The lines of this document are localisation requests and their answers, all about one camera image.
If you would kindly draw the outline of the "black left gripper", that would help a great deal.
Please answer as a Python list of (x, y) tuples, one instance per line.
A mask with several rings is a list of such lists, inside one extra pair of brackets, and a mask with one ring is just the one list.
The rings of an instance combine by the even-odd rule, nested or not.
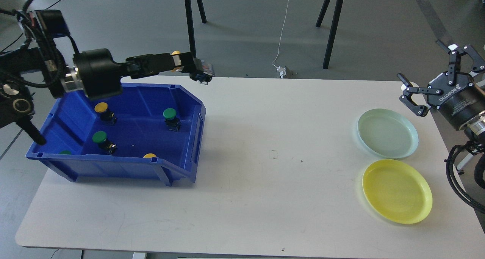
[(95, 49), (74, 54), (73, 62), (78, 69), (85, 95), (90, 100), (120, 95), (123, 77), (136, 80), (156, 76), (159, 71), (194, 71), (194, 57), (191, 53), (138, 55), (127, 58), (127, 63), (118, 63), (108, 49)]

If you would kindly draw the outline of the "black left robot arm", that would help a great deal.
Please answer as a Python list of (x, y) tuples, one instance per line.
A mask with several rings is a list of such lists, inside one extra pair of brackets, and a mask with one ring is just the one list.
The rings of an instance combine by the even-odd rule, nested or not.
[(25, 41), (16, 50), (1, 52), (1, 127), (15, 123), (38, 145), (46, 140), (31, 122), (34, 103), (30, 87), (47, 88), (54, 98), (82, 91), (90, 100), (121, 94), (123, 77), (139, 79), (177, 70), (197, 82), (209, 82), (192, 53), (146, 54), (115, 62), (108, 49), (80, 52), (59, 10), (5, 11), (16, 17)]

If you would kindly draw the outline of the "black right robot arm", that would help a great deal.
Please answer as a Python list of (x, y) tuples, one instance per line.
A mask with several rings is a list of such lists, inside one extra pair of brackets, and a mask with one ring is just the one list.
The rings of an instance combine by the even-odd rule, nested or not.
[(475, 211), (484, 213), (484, 205), (472, 198), (457, 180), (464, 174), (464, 166), (475, 156), (480, 159), (474, 168), (475, 183), (484, 188), (484, 145), (485, 145), (485, 94), (474, 77), (484, 73), (484, 59), (466, 44), (446, 46), (437, 40), (449, 55), (447, 70), (430, 81), (426, 87), (417, 87), (403, 75), (400, 101), (415, 115), (424, 117), (429, 109), (437, 110), (456, 130), (464, 131), (468, 141), (464, 145), (454, 145), (444, 160), (447, 180), (454, 193)]

